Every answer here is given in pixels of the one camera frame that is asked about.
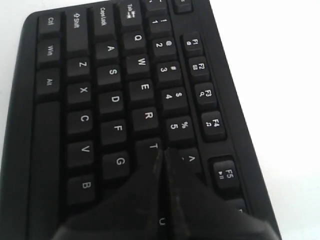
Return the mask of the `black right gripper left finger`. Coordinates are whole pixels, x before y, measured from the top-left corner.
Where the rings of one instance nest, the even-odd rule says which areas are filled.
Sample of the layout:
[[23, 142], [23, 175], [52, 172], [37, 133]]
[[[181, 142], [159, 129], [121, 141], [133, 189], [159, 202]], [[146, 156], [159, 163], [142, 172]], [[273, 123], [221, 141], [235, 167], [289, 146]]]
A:
[[156, 240], [163, 151], [147, 160], [113, 195], [72, 216], [54, 240]]

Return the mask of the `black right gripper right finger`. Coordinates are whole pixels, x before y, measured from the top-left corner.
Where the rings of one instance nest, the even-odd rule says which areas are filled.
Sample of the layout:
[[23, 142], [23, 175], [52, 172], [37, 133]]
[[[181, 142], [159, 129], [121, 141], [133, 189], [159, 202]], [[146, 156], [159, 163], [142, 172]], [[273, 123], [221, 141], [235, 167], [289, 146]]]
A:
[[175, 148], [163, 152], [174, 240], [278, 240], [270, 223], [243, 213], [207, 188]]

